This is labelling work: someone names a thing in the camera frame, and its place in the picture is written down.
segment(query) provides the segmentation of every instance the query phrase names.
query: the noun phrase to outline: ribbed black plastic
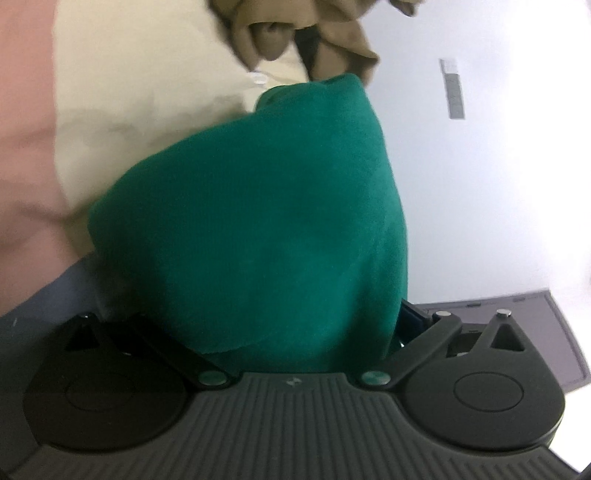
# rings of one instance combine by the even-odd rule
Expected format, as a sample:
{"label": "ribbed black plastic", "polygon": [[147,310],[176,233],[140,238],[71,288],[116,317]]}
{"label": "ribbed black plastic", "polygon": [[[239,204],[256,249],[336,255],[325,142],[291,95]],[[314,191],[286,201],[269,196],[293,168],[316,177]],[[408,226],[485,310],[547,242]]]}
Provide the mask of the ribbed black plastic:
{"label": "ribbed black plastic", "polygon": [[41,447],[14,480],[570,480],[545,447],[477,455],[415,428],[387,393],[343,374],[246,374],[196,395],[156,440],[117,453]]}

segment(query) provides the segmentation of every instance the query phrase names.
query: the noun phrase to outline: green fabric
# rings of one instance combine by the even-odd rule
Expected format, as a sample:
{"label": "green fabric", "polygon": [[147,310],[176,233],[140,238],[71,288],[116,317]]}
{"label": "green fabric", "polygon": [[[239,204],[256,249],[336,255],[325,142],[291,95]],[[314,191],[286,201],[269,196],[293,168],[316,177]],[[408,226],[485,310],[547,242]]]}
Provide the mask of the green fabric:
{"label": "green fabric", "polygon": [[89,229],[148,314],[233,374],[364,370],[406,291],[402,208],[352,74],[272,89],[140,162]]}

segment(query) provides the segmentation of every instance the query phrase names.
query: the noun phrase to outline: teal garment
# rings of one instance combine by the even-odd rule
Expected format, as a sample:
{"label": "teal garment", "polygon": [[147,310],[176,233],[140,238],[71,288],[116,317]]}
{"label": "teal garment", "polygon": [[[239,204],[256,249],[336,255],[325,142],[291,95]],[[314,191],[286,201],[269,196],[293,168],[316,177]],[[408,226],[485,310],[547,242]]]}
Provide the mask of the teal garment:
{"label": "teal garment", "polygon": [[402,207],[352,74],[272,89],[140,162],[89,230],[147,313],[231,374],[363,371],[406,292]]}

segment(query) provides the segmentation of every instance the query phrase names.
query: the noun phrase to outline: brown cloth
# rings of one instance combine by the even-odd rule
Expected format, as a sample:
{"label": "brown cloth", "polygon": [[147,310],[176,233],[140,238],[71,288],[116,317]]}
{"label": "brown cloth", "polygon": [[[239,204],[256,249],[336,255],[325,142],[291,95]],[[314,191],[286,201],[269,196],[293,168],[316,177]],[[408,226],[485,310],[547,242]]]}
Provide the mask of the brown cloth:
{"label": "brown cloth", "polygon": [[[389,0],[408,17],[423,0]],[[376,0],[211,0],[212,9],[229,25],[234,52],[250,70],[262,59],[275,60],[296,30],[315,26],[314,52],[301,52],[312,80],[349,72],[364,84],[379,61],[358,19]]]}

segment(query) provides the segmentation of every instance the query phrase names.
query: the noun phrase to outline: white wall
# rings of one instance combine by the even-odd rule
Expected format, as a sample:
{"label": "white wall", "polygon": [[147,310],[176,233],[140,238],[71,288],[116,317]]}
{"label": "white wall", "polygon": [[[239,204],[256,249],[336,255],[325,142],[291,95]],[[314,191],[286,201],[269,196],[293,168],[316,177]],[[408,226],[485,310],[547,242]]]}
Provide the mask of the white wall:
{"label": "white wall", "polygon": [[[368,92],[409,233],[409,299],[549,287],[591,361],[591,15],[585,0],[380,2]],[[438,59],[456,58],[465,121]],[[553,449],[591,461],[591,387],[567,397]]]}

